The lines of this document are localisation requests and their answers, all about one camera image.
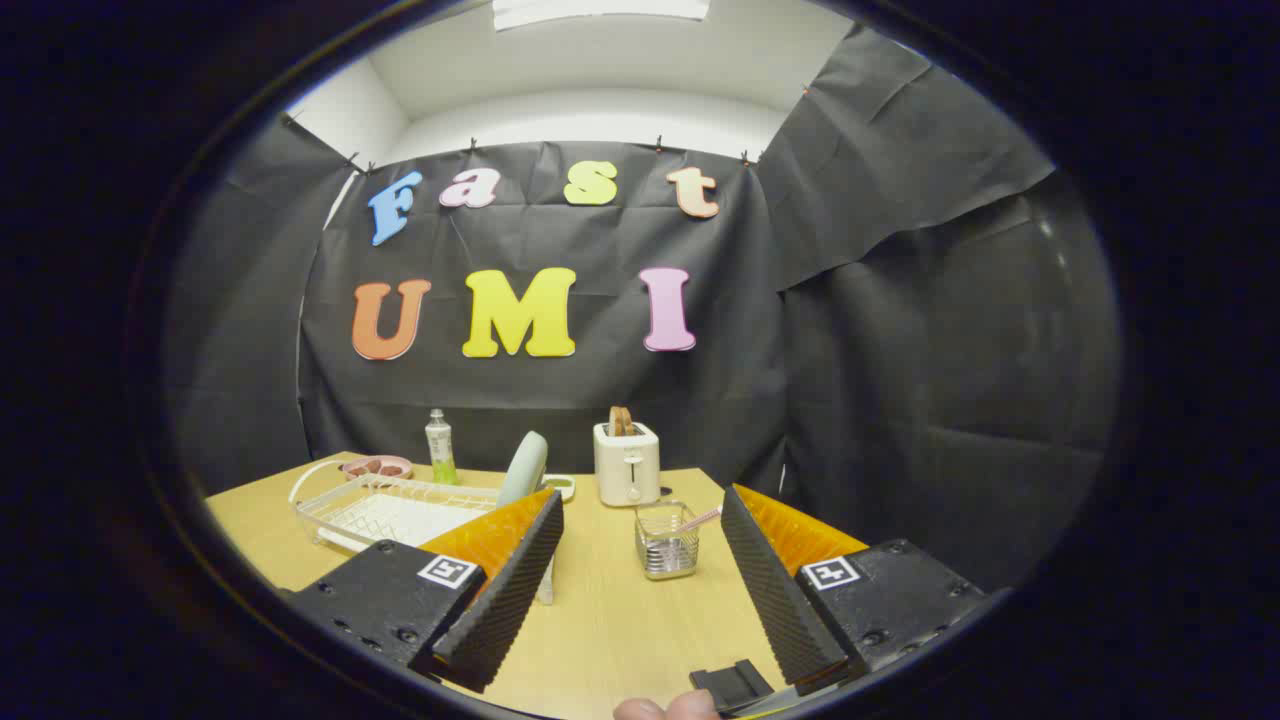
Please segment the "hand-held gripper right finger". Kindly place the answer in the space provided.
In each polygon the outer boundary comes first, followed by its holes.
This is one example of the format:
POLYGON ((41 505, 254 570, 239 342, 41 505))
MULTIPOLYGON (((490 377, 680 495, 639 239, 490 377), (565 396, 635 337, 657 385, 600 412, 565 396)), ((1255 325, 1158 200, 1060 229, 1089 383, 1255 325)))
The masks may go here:
POLYGON ((924 650, 991 597, 908 539, 867 544, 732 484, 721 527, 785 680, 799 694, 924 650))

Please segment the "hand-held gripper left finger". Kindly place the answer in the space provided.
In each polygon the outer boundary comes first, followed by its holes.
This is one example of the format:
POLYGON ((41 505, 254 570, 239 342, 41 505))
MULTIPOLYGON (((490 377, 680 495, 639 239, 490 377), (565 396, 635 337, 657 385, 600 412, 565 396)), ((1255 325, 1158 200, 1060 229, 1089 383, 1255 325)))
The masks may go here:
POLYGON ((379 539, 291 607, 349 647, 474 692, 495 679, 564 529, 540 489, 425 544, 379 539))

